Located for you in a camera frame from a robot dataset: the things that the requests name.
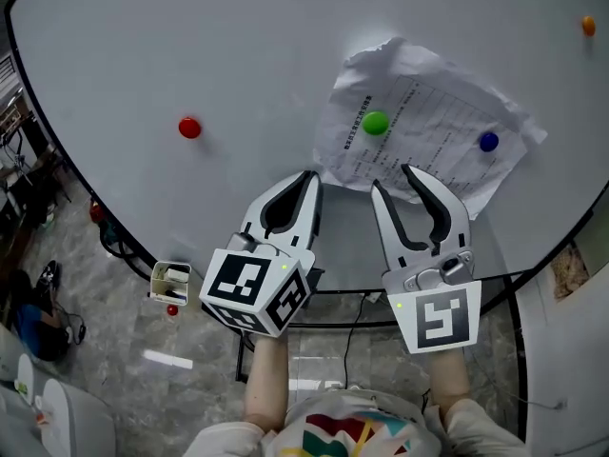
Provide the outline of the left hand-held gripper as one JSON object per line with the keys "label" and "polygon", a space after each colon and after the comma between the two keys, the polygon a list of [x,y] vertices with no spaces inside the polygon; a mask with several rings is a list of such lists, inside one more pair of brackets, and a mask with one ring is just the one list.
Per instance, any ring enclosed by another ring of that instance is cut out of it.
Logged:
{"label": "left hand-held gripper", "polygon": [[[279,337],[324,273],[311,248],[323,187],[316,171],[288,176],[248,207],[241,232],[214,250],[199,299],[230,328]],[[290,239],[280,249],[259,239]]]}

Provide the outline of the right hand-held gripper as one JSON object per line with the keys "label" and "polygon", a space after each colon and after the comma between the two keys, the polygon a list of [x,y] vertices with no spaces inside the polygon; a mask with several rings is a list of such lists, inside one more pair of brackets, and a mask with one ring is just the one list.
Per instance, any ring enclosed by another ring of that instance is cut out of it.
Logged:
{"label": "right hand-held gripper", "polygon": [[473,278],[467,209],[435,176],[408,164],[401,168],[433,220],[433,248],[408,238],[390,194],[374,180],[370,193],[389,305],[410,353],[471,346],[478,339],[481,281]]}

